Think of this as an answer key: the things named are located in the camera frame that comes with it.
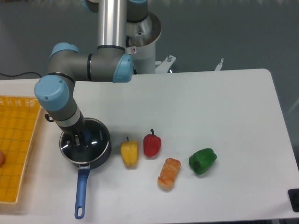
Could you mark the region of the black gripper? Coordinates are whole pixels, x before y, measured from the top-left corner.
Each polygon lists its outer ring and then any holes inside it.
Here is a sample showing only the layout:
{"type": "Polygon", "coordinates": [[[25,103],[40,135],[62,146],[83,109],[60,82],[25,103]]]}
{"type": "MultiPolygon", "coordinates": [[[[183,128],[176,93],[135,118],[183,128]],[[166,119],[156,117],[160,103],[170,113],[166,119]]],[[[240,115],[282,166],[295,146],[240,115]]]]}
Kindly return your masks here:
{"type": "Polygon", "coordinates": [[[85,133],[82,130],[76,130],[69,127],[61,127],[61,146],[86,146],[85,133]]]}

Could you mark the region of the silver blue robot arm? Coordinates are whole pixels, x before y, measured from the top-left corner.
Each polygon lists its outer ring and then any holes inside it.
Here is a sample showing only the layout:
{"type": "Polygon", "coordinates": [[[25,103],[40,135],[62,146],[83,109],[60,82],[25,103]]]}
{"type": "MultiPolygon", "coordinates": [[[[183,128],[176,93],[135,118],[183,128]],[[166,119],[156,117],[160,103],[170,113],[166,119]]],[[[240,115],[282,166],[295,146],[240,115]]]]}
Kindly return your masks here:
{"type": "Polygon", "coordinates": [[[126,53],[127,25],[140,24],[148,18],[146,0],[85,0],[83,5],[98,13],[97,52],[83,55],[75,45],[55,45],[48,74],[34,88],[48,121],[55,122],[77,144],[83,136],[85,118],[73,98],[75,82],[129,82],[136,70],[131,55],[126,53]]]}

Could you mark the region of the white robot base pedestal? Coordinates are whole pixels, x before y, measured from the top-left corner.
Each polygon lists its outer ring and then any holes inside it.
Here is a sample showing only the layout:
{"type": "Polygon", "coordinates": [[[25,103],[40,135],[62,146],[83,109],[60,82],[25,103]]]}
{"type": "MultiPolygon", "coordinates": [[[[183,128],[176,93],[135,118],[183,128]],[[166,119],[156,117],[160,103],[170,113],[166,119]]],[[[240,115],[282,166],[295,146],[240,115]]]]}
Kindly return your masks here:
{"type": "Polygon", "coordinates": [[[161,22],[152,12],[138,23],[127,22],[127,53],[133,59],[138,74],[154,74],[156,69],[156,42],[161,34],[161,22]]]}

